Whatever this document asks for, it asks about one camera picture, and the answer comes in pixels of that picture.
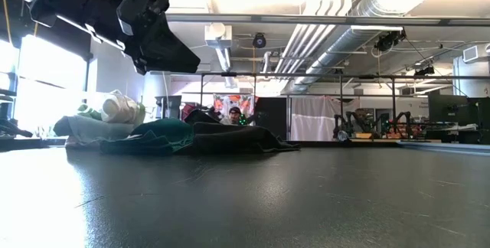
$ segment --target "white fabric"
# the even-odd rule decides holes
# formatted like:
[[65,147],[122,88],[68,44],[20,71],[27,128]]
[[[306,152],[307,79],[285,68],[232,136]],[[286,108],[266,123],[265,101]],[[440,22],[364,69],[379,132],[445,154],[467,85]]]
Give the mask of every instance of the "white fabric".
[[331,141],[335,120],[328,117],[313,117],[292,114],[291,140],[293,141]]
[[[330,96],[299,97],[292,99],[291,140],[331,141],[335,128],[335,114],[340,114],[340,100]],[[361,108],[361,101],[344,103],[345,112]]]
[[133,131],[134,125],[122,123],[108,123],[84,116],[68,117],[73,132],[69,143],[76,142],[87,145],[101,140],[115,141],[124,139]]

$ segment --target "ceiling duct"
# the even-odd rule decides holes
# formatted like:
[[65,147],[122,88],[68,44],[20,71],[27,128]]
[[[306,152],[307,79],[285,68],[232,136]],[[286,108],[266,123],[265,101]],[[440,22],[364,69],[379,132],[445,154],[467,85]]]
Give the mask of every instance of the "ceiling duct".
[[[352,9],[352,16],[363,17],[399,17],[415,8],[424,0],[360,0]],[[346,59],[342,54],[331,54],[334,51],[356,51],[366,42],[375,38],[379,30],[354,30],[349,28],[341,37],[320,55],[306,73],[327,73]],[[297,77],[291,86],[293,92],[304,92],[318,77]]]
[[480,60],[488,60],[489,57],[490,44],[476,45],[462,52],[462,59],[466,64],[472,64]]
[[[233,41],[231,26],[223,23],[211,23],[204,28],[204,40],[209,47],[216,49],[217,58],[220,61],[221,69],[230,72],[230,47]],[[237,83],[233,77],[224,78],[226,88],[236,88]]]

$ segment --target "black blanket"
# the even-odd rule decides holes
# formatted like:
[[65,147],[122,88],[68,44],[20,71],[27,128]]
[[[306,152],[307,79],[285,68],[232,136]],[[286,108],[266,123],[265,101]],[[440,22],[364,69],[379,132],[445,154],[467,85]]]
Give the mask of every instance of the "black blanket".
[[281,141],[268,129],[260,126],[226,126],[196,122],[193,142],[176,153],[185,155],[266,153],[298,149],[297,145]]

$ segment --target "person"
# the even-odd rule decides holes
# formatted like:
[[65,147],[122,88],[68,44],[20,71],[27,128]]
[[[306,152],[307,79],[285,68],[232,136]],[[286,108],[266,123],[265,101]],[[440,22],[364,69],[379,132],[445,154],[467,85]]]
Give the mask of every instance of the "person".
[[352,130],[354,132],[364,132],[364,125],[360,125],[360,122],[364,122],[366,119],[366,112],[364,109],[356,109],[355,114],[358,116],[359,121],[353,119],[352,122]]
[[224,117],[220,122],[224,125],[238,125],[241,115],[242,112],[240,111],[240,108],[234,106],[230,108],[228,117]]

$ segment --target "security camera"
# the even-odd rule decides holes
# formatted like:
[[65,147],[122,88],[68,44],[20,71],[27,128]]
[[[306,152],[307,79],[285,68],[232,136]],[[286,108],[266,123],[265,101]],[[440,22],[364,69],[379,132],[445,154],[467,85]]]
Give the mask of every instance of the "security camera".
[[255,48],[264,48],[267,44],[266,37],[264,36],[263,33],[257,33],[255,35],[255,38],[253,39],[252,45]]

